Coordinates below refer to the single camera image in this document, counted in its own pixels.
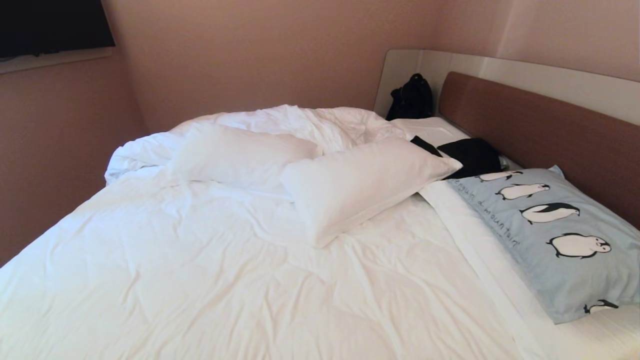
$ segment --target black television screen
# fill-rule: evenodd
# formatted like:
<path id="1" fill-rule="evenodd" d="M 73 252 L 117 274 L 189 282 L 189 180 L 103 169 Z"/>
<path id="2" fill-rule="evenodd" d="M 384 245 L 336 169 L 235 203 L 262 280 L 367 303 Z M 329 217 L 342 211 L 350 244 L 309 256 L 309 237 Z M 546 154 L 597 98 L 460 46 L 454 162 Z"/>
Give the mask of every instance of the black television screen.
<path id="1" fill-rule="evenodd" d="M 0 58 L 115 46 L 100 0 L 3 3 Z"/>

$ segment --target white duvet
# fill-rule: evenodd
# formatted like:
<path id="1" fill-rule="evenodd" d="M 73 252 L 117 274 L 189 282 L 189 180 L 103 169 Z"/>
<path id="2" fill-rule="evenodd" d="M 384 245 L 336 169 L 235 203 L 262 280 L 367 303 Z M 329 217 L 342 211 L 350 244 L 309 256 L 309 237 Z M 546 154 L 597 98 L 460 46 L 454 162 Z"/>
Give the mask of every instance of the white duvet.
<path id="1" fill-rule="evenodd" d="M 301 136 L 287 124 L 302 122 L 327 152 L 404 136 L 368 111 L 278 109 L 309 115 L 277 128 Z M 249 115 L 232 117 L 264 124 Z M 417 195 L 312 249 L 294 204 L 166 186 L 155 165 L 170 147 L 145 147 L 121 148 L 111 184 L 0 269 L 0 359 L 520 357 Z"/>

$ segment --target white headboard frame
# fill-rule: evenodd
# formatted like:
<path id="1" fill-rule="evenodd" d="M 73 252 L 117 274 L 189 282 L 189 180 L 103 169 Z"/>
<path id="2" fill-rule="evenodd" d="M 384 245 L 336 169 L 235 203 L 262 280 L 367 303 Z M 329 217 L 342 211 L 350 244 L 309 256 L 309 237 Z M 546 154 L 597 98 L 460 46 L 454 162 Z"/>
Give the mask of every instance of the white headboard frame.
<path id="1" fill-rule="evenodd" d="M 378 87 L 374 111 L 386 117 L 391 90 L 403 86 L 416 72 L 438 96 L 450 71 L 475 76 L 546 95 L 640 125 L 640 83 L 589 72 L 521 61 L 432 50 L 390 50 Z"/>

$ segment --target bed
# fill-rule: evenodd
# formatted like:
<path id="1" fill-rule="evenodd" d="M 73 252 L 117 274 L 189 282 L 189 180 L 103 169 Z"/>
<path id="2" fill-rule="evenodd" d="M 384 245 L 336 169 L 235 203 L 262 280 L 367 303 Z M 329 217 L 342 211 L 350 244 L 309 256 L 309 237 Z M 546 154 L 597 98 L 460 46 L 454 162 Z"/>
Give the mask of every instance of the bed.
<path id="1" fill-rule="evenodd" d="M 523 167 L 553 165 L 494 138 L 499 126 L 478 125 L 495 114 L 469 103 L 473 81 L 453 74 L 445 83 L 440 109 L 455 126 L 280 106 L 198 118 L 119 148 L 105 189 L 0 269 L 0 358 L 637 358 L 637 306 L 549 324 L 506 254 L 452 231 L 478 221 L 473 214 L 445 217 L 415 194 L 315 249 L 300 242 L 304 224 L 289 199 L 215 181 L 175 186 L 164 173 L 189 128 L 208 122 L 292 134 L 325 153 L 416 131 L 444 143 L 466 137 L 462 127 Z M 621 126 L 616 146 L 636 150 L 637 127 Z M 559 164 L 570 179 L 582 169 L 571 161 Z M 423 192 L 447 191 L 432 185 Z M 589 185 L 636 220 L 618 192 Z"/>

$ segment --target brown headboard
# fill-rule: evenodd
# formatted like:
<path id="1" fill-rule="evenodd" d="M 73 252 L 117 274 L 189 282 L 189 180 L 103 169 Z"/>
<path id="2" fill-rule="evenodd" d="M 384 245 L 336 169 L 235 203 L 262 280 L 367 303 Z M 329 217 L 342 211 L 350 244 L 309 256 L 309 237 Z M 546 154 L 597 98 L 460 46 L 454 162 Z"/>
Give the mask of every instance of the brown headboard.
<path id="1" fill-rule="evenodd" d="M 457 72 L 444 82 L 440 113 L 525 168 L 560 166 L 569 182 L 640 228 L 640 126 Z"/>

